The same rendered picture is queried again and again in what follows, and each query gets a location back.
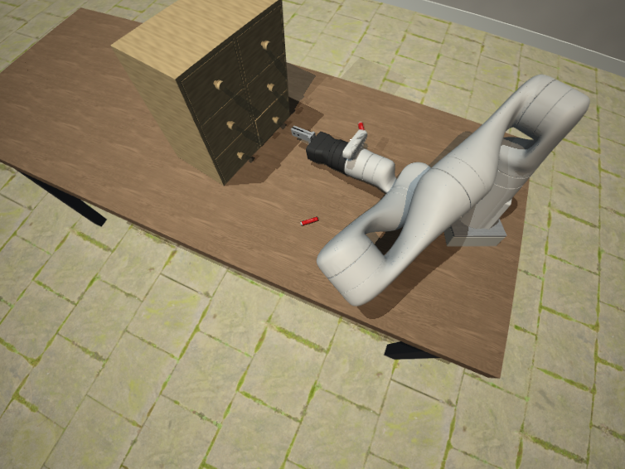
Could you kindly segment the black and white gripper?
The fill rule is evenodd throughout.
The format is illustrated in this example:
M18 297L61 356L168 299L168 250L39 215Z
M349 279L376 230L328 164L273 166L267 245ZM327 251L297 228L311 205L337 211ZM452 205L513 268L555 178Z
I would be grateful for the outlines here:
M316 136L315 132L309 132L296 126L291 128L291 132L294 137L308 141L306 153L309 160L324 163L344 175L363 180L362 174L365 165L370 156L374 154L363 148L367 131L358 130L350 142L335 139L324 132L319 132Z

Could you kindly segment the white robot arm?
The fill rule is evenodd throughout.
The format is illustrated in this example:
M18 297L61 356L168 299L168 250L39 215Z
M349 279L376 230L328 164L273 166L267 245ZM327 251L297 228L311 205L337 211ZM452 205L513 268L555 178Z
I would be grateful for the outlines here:
M396 179L395 163L372 154L362 179L388 193L322 248L317 266L352 306L368 303L457 220L491 229L589 104L586 94L536 75L433 167L413 162ZM509 128L534 140L504 138ZM385 255L366 235L402 227Z

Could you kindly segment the small wooden chest of drawers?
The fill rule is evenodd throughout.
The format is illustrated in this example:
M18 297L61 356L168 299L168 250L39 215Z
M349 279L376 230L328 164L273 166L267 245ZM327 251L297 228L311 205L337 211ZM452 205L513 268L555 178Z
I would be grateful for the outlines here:
M277 4L283 49L245 80L235 36ZM234 43L242 85L198 123L179 79L230 39ZM285 89L288 117L283 123L290 117L282 0L177 0L110 46L176 155L223 186L261 147L254 119ZM286 87L253 117L246 83L281 52ZM199 125L241 87L250 121L213 157ZM257 150L224 182L214 159L250 123Z

